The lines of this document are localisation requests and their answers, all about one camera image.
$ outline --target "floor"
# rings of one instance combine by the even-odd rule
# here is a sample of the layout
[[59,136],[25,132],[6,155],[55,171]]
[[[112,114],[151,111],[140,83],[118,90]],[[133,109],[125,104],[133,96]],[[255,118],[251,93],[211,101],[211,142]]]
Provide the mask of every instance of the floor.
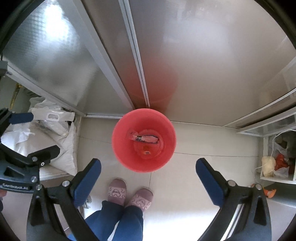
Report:
[[254,182],[252,171],[258,163],[259,138],[236,134],[230,128],[173,123],[177,147],[172,159],[158,171],[136,173],[123,167],[112,151],[111,136],[116,123],[117,120],[96,118],[82,121],[78,170],[92,158],[102,163],[86,217],[101,209],[109,183],[119,177],[127,184],[128,198],[141,187],[149,187],[154,193],[154,201],[144,213],[144,241],[197,240],[218,207],[212,204],[195,173],[196,160],[205,157],[225,179],[233,179],[239,185]]

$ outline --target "blue pants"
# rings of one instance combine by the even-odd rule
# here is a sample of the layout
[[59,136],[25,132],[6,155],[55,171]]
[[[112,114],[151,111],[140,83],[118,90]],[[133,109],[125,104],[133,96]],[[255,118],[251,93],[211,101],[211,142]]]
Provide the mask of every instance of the blue pants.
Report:
[[[112,241],[143,240],[143,212],[136,206],[124,208],[116,203],[103,201],[102,209],[85,221],[100,241],[107,241],[118,221]],[[72,234],[68,238],[76,241]]]

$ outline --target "foot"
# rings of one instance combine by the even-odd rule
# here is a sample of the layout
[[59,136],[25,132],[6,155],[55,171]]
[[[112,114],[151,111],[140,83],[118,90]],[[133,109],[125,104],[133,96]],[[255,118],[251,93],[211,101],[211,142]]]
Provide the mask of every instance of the foot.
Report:
[[114,179],[109,185],[108,201],[124,206],[126,199],[126,183],[121,179]]
[[150,207],[152,200],[153,193],[147,188],[142,188],[138,190],[131,198],[131,200],[127,204],[127,207],[136,206],[142,209],[142,211],[144,212]]

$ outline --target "metal bolt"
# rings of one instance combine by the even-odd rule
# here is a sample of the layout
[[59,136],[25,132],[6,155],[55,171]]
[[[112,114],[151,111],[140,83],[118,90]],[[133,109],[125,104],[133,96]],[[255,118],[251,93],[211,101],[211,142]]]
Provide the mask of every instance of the metal bolt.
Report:
[[70,185],[70,181],[68,181],[68,180],[63,181],[63,183],[62,183],[63,187],[67,187],[69,185]]
[[233,180],[229,180],[228,185],[231,186],[231,187],[234,187],[236,185],[236,183]]
[[262,189],[262,186],[260,184],[256,184],[255,187],[258,189],[258,190],[261,190]]
[[36,190],[39,191],[39,190],[41,190],[41,188],[42,188],[42,184],[37,184],[37,185],[36,185]]
[[37,182],[37,180],[38,180],[38,179],[37,179],[36,176],[32,176],[32,177],[31,177],[31,182],[35,183],[35,182]]

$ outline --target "bucket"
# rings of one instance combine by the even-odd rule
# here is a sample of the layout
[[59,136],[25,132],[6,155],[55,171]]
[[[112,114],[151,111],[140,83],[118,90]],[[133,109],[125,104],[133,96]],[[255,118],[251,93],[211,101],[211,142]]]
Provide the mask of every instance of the bucket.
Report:
[[[157,143],[131,139],[133,133],[152,135]],[[135,172],[153,172],[163,167],[176,147],[176,133],[167,117],[156,110],[137,109],[124,115],[112,134],[112,148],[118,161]]]

